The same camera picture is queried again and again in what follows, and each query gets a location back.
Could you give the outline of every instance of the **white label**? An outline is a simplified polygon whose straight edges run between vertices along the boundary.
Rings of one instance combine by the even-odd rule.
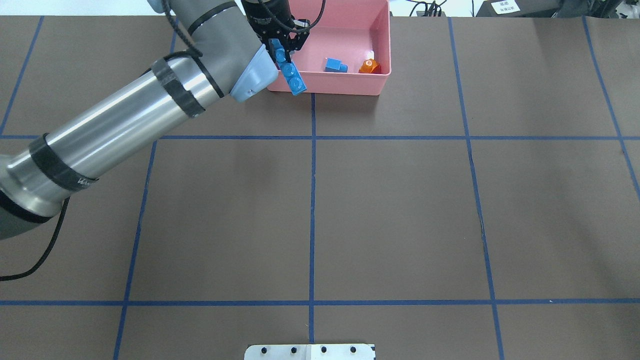
[[[497,1],[495,3],[491,3],[491,6],[493,6],[493,9],[497,14],[515,13],[520,11],[520,8],[518,7],[518,4],[516,4],[515,0]]]

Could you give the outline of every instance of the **table surface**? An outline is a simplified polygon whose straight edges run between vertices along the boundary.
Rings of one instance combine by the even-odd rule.
[[[640,22],[391,26],[379,97],[225,98],[73,196],[0,284],[0,357],[640,358]],[[174,43],[161,17],[3,17],[0,153]],[[53,227],[0,242],[0,274]]]

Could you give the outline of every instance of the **pink bin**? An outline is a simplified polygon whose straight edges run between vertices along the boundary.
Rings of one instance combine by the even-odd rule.
[[[314,21],[321,0],[290,0],[297,19]],[[381,74],[359,74],[362,62],[374,55]],[[342,61],[347,73],[325,72],[327,58]],[[292,56],[308,93],[379,95],[391,74],[388,0],[326,0],[324,15]],[[282,74],[268,87],[288,92]]]

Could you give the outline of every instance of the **blue toy block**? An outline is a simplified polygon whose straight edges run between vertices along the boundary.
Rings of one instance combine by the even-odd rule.
[[[287,62],[287,55],[280,41],[278,39],[270,38],[269,43],[275,52],[276,62],[278,63],[278,67],[280,68],[280,71],[282,71],[282,75],[285,80],[287,80],[287,84],[289,84],[291,93],[293,95],[298,95],[304,92],[307,89],[307,86],[302,80],[302,77],[296,68],[296,64],[294,64],[293,61],[290,63]]]
[[[324,67],[324,71],[328,72],[347,72],[348,69],[347,65],[343,64],[342,61],[332,58],[326,60],[326,66]]]

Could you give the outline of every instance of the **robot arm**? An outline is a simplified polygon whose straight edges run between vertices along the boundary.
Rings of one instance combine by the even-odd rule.
[[[149,2],[156,11],[168,6],[166,0]],[[160,58],[149,72],[20,154],[0,155],[0,239],[56,216],[73,193],[223,96],[244,101],[272,83],[278,71],[265,46],[268,38],[282,37],[289,58],[308,29],[289,38],[265,20],[264,8],[288,26],[304,29],[308,22],[294,22],[287,0],[243,4],[251,26],[233,0],[172,0],[201,56],[188,51]]]

